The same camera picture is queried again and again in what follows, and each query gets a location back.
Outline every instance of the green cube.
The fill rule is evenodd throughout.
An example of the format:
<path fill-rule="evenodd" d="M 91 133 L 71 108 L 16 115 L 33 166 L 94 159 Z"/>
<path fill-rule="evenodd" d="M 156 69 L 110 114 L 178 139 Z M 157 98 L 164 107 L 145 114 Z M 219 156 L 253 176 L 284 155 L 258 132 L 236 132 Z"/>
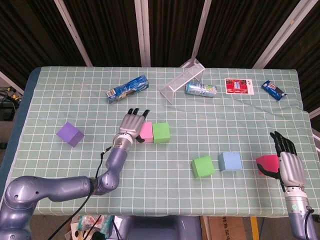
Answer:
<path fill-rule="evenodd" d="M 194 159 L 191 166 L 196 179 L 210 176 L 216 172 L 210 156 Z"/>
<path fill-rule="evenodd" d="M 163 144 L 170 141 L 170 130 L 167 122 L 152 124 L 152 132 L 155 144 Z"/>

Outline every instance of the table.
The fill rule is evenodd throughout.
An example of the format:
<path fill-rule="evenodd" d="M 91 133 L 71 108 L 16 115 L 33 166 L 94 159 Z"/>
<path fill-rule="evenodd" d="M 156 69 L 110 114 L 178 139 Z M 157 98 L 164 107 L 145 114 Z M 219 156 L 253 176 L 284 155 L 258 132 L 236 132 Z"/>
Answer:
<path fill-rule="evenodd" d="M 170 143 L 134 143 L 119 187 L 110 194 L 91 197 L 80 213 L 287 216 L 279 181 L 260 176 L 255 160 L 275 154 L 269 132 L 277 130 L 294 142 L 303 160 L 310 205 L 319 214 L 320 165 L 309 115 L 303 111 L 297 72 L 207 68 L 202 81 L 217 86 L 215 98 L 185 94 L 180 89 L 171 105 L 159 90 L 183 71 L 161 67 L 37 68 L 30 75 L 0 174 L 9 172 L 7 184 L 22 175 L 92 177 L 101 150 L 111 144 L 128 109 L 139 107 L 151 110 L 148 121 L 169 123 Z M 140 75 L 149 81 L 147 90 L 108 104 L 106 91 Z M 225 78 L 252 79 L 254 95 L 225 94 Z M 276 101 L 261 89 L 265 80 L 273 81 L 288 95 Z M 66 121 L 85 135 L 74 148 L 56 136 Z M 243 170 L 220 172 L 217 156 L 230 151 L 241 153 Z M 207 155 L 213 159 L 216 173 L 195 179 L 191 161 Z M 105 170 L 103 163 L 100 172 Z M 70 215 L 83 201 L 43 199 L 35 213 Z"/>

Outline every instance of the light blue cube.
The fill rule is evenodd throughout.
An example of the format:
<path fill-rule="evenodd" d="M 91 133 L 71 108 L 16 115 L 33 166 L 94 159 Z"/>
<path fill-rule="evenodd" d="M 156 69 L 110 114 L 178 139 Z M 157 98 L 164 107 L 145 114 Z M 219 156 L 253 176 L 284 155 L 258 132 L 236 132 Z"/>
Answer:
<path fill-rule="evenodd" d="M 239 152 L 223 152 L 218 156 L 218 162 L 220 172 L 242 170 L 242 162 Z"/>

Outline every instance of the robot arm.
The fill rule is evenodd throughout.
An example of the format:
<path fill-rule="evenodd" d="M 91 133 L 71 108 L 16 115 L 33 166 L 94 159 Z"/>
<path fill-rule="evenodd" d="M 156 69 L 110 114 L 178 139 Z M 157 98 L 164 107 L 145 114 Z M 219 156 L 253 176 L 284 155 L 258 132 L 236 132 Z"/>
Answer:
<path fill-rule="evenodd" d="M 13 180 L 5 191 L 0 209 L 0 240 L 31 240 L 29 223 L 41 199 L 64 202 L 89 195 L 104 195 L 116 189 L 133 140 L 144 141 L 139 134 L 149 110 L 142 115 L 137 115 L 138 111 L 138 108 L 131 108 L 124 116 L 105 164 L 107 171 L 97 179 L 21 176 Z"/>
<path fill-rule="evenodd" d="M 313 210 L 305 193 L 306 176 L 302 160 L 297 156 L 295 145 L 289 139 L 277 131 L 271 132 L 270 135 L 279 159 L 278 172 L 267 171 L 261 164 L 257 164 L 257 167 L 264 175 L 280 180 L 294 237 L 301 240 L 317 240 L 310 216 Z"/>

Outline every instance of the black cable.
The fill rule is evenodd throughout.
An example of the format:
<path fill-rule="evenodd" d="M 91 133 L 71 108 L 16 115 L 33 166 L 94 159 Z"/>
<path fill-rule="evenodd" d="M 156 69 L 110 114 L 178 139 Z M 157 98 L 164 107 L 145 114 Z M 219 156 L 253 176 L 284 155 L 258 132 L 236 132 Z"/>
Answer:
<path fill-rule="evenodd" d="M 99 221 L 99 219 L 101 218 L 101 215 L 97 218 L 97 220 L 94 222 L 94 224 L 92 225 L 92 227 L 89 229 L 87 235 L 85 236 L 85 238 L 83 240 L 86 240 L 87 237 L 89 236 L 90 232 L 92 231 L 92 229 L 95 227 L 95 225 L 97 224 L 97 222 Z"/>
<path fill-rule="evenodd" d="M 308 218 L 310 216 L 310 214 L 312 214 L 315 210 L 313 210 L 311 207 L 307 207 L 308 209 L 308 213 L 307 215 L 305 216 L 305 220 L 304 220 L 304 234 L 305 234 L 305 239 L 306 240 L 309 240 L 309 237 L 308 237 Z"/>
<path fill-rule="evenodd" d="M 77 215 L 78 212 L 84 207 L 84 205 L 88 202 L 89 198 L 91 197 L 92 193 L 94 192 L 94 187 L 91 186 L 91 190 L 89 195 L 86 197 L 82 205 L 75 211 L 67 220 L 64 221 L 64 223 L 61 224 L 60 227 L 55 230 L 55 232 L 48 238 L 48 240 L 51 240 L 75 215 Z"/>
<path fill-rule="evenodd" d="M 101 161 L 100 161 L 100 164 L 99 164 L 99 166 L 98 166 L 98 168 L 97 168 L 97 170 L 96 170 L 96 173 L 95 173 L 95 178 L 96 178 L 96 179 L 98 178 L 99 170 L 100 170 L 100 167 L 101 167 L 102 162 L 103 162 L 103 160 L 104 160 L 104 154 L 105 154 L 106 152 L 108 152 L 111 148 L 112 148 L 112 146 L 106 148 L 103 152 L 100 153 Z"/>
<path fill-rule="evenodd" d="M 114 226 L 114 229 L 115 229 L 116 237 L 118 238 L 118 240 L 120 240 L 120 237 L 119 237 L 120 233 L 119 233 L 119 230 L 117 228 L 117 225 L 116 225 L 114 219 L 112 219 L 112 223 L 113 223 L 113 226 Z"/>
<path fill-rule="evenodd" d="M 261 228 L 260 228 L 260 233 L 259 233 L 259 239 L 261 238 L 261 232 L 262 232 L 262 228 L 264 227 L 264 223 L 265 223 L 265 218 L 263 218 L 263 220 L 262 220 L 262 224 L 261 224 Z"/>

